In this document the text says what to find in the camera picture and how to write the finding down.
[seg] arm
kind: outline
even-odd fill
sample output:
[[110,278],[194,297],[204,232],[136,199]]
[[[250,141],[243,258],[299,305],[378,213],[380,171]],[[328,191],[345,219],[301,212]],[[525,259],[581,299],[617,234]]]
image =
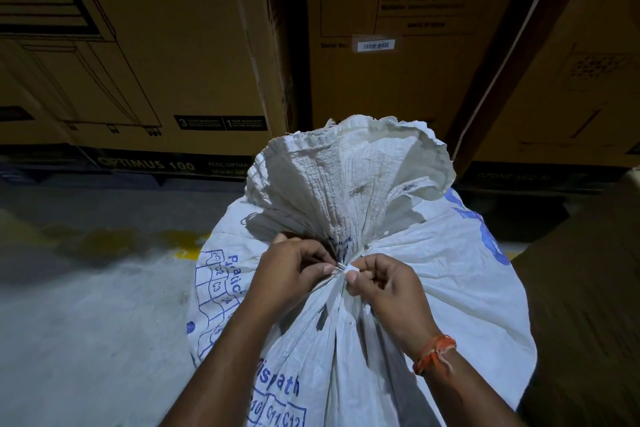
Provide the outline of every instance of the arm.
[[[347,272],[349,293],[367,300],[400,349],[418,361],[427,342],[442,332],[415,271],[381,253],[362,257],[353,265],[367,272]],[[449,350],[444,358],[452,366],[451,373],[431,366],[423,376],[449,427],[524,427],[458,351]]]
[[260,258],[246,297],[160,427],[243,425],[267,334],[334,265],[317,241],[278,234]]

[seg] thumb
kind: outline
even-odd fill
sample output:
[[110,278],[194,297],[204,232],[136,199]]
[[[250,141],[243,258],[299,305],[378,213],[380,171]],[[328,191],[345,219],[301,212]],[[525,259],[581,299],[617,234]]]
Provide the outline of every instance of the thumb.
[[345,274],[345,279],[349,286],[348,292],[352,296],[361,296],[372,304],[378,297],[378,294],[382,293],[380,287],[373,283],[371,278],[367,277],[363,272],[356,272],[349,270]]
[[314,288],[316,283],[333,272],[335,267],[332,264],[319,263],[312,264],[300,272],[300,280],[305,286],[305,290],[308,292]]

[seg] barcode sticker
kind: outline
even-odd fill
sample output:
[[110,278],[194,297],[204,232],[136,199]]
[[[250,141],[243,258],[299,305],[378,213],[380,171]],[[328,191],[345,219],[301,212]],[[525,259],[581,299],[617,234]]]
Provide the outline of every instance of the barcode sticker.
[[396,47],[395,39],[383,39],[382,41],[361,41],[358,42],[359,53],[367,51],[387,51]]

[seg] finger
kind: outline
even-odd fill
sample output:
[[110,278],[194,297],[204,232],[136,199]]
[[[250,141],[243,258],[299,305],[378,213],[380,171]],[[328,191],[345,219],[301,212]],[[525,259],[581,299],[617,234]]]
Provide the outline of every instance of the finger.
[[351,262],[354,267],[363,270],[369,270],[379,280],[389,280],[392,275],[393,269],[398,262],[396,259],[392,259],[388,255],[383,253],[374,253],[373,255],[367,255],[366,257],[360,257],[359,259]]
[[316,240],[300,240],[296,242],[298,251],[300,252],[300,260],[319,259],[321,262],[335,265],[335,260],[326,248]]
[[280,243],[287,240],[287,236],[280,232],[278,233],[273,240],[271,240],[271,244],[275,245],[276,243]]
[[371,278],[364,273],[349,270],[345,274],[345,279],[349,284],[347,290],[350,295],[361,296],[371,304],[383,293],[380,287],[374,284]]
[[333,270],[335,270],[335,266],[332,264],[309,265],[300,272],[300,280],[308,292],[324,277],[331,275]]

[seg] forearm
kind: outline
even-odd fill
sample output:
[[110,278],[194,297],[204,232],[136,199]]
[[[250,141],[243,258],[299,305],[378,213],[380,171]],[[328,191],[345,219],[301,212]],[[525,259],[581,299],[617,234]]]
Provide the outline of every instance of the forearm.
[[242,302],[160,427],[243,425],[273,322],[264,308]]
[[444,353],[452,372],[423,374],[448,427],[524,427],[516,413],[456,350]]

